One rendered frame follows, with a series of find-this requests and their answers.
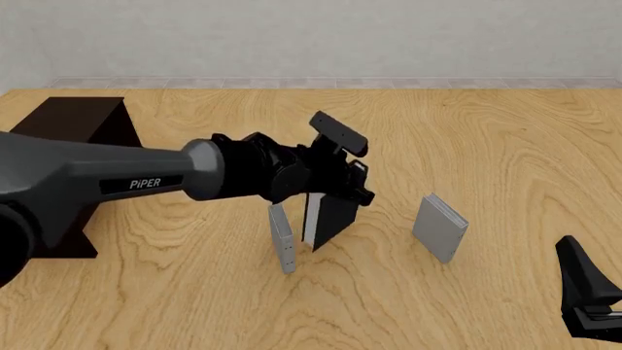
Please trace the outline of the grey book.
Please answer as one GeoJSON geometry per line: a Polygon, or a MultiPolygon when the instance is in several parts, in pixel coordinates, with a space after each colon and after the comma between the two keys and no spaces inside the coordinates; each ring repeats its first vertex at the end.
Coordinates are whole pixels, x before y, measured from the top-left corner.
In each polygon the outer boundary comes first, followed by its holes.
{"type": "Polygon", "coordinates": [[[469,222],[436,194],[421,201],[412,233],[441,263],[451,262],[469,222]]]}
{"type": "Polygon", "coordinates": [[[294,234],[281,203],[268,208],[273,247],[279,259],[283,273],[295,271],[294,234]]]}

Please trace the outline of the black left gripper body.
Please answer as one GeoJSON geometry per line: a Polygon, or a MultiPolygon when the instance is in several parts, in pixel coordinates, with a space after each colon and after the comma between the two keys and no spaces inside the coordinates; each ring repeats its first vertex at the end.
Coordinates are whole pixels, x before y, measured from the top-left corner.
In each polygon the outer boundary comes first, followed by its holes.
{"type": "Polygon", "coordinates": [[[344,200],[350,200],[359,206],[369,206],[375,193],[365,187],[368,166],[358,159],[339,164],[332,180],[329,194],[344,200]]]}

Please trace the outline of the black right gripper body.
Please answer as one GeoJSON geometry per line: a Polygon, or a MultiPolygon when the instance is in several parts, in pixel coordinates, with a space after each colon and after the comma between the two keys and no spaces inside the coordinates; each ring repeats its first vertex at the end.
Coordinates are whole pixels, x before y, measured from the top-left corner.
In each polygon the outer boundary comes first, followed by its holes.
{"type": "Polygon", "coordinates": [[[571,337],[622,339],[622,311],[611,305],[570,305],[563,302],[562,318],[571,337]]]}

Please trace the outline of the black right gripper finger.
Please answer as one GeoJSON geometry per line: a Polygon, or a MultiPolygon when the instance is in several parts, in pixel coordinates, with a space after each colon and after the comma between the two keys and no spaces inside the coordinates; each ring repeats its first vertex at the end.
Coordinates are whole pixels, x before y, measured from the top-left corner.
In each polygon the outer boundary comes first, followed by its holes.
{"type": "Polygon", "coordinates": [[[565,235],[555,249],[562,274],[562,310],[611,306],[622,300],[622,289],[601,273],[573,236],[565,235]]]}

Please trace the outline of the dark brown wooden cabinet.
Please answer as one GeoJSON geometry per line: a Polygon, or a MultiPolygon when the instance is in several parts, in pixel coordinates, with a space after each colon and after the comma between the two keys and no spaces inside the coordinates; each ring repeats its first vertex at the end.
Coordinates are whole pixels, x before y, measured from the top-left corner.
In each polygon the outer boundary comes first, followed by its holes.
{"type": "MultiPolygon", "coordinates": [[[[51,97],[10,130],[42,139],[140,148],[141,142],[121,97],[51,97]]],[[[42,238],[34,259],[94,259],[97,250],[84,233],[96,204],[78,213],[56,247],[42,238]]]]}

